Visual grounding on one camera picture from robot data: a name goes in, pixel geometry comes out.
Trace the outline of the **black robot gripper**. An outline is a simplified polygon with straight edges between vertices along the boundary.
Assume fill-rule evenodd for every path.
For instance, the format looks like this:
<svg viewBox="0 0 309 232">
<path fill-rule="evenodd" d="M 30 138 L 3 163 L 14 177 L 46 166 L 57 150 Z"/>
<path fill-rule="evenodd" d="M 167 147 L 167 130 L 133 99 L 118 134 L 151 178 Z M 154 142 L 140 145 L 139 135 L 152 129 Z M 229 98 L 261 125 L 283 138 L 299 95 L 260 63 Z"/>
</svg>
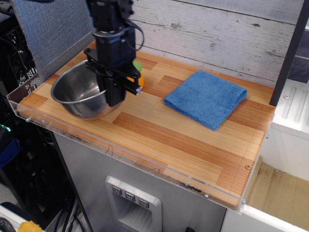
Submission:
<svg viewBox="0 0 309 232">
<path fill-rule="evenodd" d="M 140 71 L 134 66 L 136 36 L 134 31 L 94 31 L 96 48 L 86 48 L 88 65 L 96 71 L 100 92 L 106 91 L 106 101 L 114 107 L 124 101 L 126 91 L 139 95 Z"/>
</svg>

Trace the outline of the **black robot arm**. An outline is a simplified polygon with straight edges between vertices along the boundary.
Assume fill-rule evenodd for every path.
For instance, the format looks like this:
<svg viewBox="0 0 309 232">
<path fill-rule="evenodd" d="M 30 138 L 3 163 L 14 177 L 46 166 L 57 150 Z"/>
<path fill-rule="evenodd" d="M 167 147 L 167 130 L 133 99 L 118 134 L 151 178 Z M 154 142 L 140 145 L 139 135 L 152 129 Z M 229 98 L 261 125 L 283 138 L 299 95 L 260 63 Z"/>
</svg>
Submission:
<svg viewBox="0 0 309 232">
<path fill-rule="evenodd" d="M 121 103 L 126 93 L 141 93 L 140 71 L 136 58 L 135 31 L 139 26 L 129 20 L 134 14 L 131 0 L 89 0 L 87 6 L 93 20 L 96 48 L 87 48 L 87 65 L 94 71 L 99 90 L 110 107 Z"/>
</svg>

